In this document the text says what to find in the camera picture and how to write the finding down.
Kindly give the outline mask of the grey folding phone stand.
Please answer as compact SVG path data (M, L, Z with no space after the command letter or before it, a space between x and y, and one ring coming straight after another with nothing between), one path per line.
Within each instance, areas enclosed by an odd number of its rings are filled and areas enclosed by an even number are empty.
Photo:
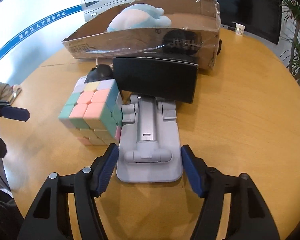
M130 96L122 106L116 175L125 183L177 181L183 166L174 101Z

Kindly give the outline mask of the black monitor screen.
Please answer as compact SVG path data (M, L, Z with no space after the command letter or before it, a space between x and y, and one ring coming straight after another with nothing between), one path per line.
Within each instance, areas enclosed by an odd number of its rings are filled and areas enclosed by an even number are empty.
M216 0L223 25L239 23L245 31L278 44L282 0Z

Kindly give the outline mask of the pastel rubik's cube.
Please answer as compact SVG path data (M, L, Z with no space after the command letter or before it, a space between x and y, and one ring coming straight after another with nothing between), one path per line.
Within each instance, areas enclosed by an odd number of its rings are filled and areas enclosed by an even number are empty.
M84 145L119 144L122 96L114 79L87 82L81 77L63 106L59 121Z

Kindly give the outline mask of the light blue plush toy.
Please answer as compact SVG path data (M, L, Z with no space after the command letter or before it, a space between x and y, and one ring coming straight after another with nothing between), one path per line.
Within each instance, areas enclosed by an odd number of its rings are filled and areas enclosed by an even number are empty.
M149 4L134 4L114 17L107 27L107 32L138 28L168 28L172 22L164 13L164 9Z

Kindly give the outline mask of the small white card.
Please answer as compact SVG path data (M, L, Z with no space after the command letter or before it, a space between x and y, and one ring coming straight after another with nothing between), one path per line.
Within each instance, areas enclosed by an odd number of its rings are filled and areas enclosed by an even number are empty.
M245 25L235 23L235 33L236 35L243 36L245 31Z

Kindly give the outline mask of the brown cardboard box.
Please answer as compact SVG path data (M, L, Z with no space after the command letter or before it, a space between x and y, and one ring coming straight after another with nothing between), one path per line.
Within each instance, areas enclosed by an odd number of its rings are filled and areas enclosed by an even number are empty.
M168 28L138 28L107 32L123 9L138 3L164 9ZM114 58L149 51L194 57L199 67L215 65L221 18L216 0L140 0L112 7L82 25L63 45L76 59Z

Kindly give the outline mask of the black computer mouse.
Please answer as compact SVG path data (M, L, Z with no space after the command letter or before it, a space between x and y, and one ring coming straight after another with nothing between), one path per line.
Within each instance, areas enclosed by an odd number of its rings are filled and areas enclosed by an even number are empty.
M114 78L113 70L110 65L98 64L96 67L92 68L87 74L84 83L91 83L95 81L110 80Z

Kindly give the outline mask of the green potted plant right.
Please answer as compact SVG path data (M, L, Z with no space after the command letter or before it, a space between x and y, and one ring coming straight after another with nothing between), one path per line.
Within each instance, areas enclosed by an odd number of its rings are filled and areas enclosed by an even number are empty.
M297 0L281 0L284 21L292 20L293 36L287 37L286 41L291 44L287 69L300 86L300 3Z

